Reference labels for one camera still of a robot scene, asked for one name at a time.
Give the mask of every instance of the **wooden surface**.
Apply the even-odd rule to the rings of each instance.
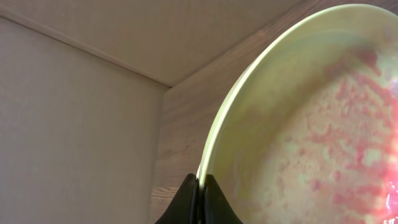
[[[281,33],[322,9],[348,3],[381,6],[398,13],[395,0],[308,0],[227,51],[164,97],[149,223],[163,214],[188,173],[196,174],[218,108],[246,67]]]
[[[167,87],[0,18],[0,223],[145,223]]]
[[[174,86],[300,0],[0,0],[3,15]]]

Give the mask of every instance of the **beige wall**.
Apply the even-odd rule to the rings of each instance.
[[[174,86],[299,1],[0,0],[0,11]]]
[[[0,19],[0,223],[144,223],[164,91]]]

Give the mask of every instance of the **bowl rim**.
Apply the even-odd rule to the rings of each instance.
[[[319,12],[316,12],[298,23],[294,24],[291,28],[286,30],[283,34],[281,34],[276,40],[274,40],[253,62],[250,64],[247,69],[241,74],[241,76],[236,80],[235,84],[232,86],[230,91],[228,92],[227,96],[225,97],[223,103],[221,104],[216,117],[213,120],[213,124],[211,125],[208,137],[206,139],[206,144],[203,149],[203,154],[201,157],[200,165],[198,168],[197,172],[197,178],[199,180],[199,189],[200,191],[203,190],[203,187],[205,185],[205,177],[208,169],[208,164],[210,161],[210,157],[213,152],[213,148],[215,146],[215,142],[217,140],[217,137],[220,133],[221,127],[224,124],[224,120],[226,115],[229,112],[229,109],[231,108],[231,105],[233,104],[236,96],[242,89],[243,85],[245,84],[246,80],[250,77],[250,75],[253,73],[254,69],[257,68],[257,66],[261,63],[261,61],[267,56],[267,54],[277,45],[279,44],[284,38],[286,38],[289,34],[291,34],[293,31],[298,29],[300,26],[304,25],[308,21],[311,21],[312,19],[315,19],[317,17],[320,17],[324,14],[333,12],[333,11],[339,11],[341,9],[347,9],[347,8],[357,8],[357,9],[372,9],[375,10],[379,13],[384,13],[387,16],[391,16],[393,18],[397,18],[398,16],[395,15],[394,13],[383,9],[381,7],[377,6],[372,6],[369,4],[344,4],[340,6],[333,6],[329,7],[327,9],[321,10]]]

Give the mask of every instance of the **wooden table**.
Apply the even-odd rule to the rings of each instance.
[[[246,67],[298,21],[322,9],[349,3],[372,4],[398,13],[396,0],[302,1],[166,93],[149,223],[163,214],[185,176],[196,174],[218,108]]]

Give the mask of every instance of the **beige panel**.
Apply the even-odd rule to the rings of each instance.
[[[165,87],[0,19],[0,223],[145,223]]]
[[[168,85],[300,0],[0,0],[48,35]]]

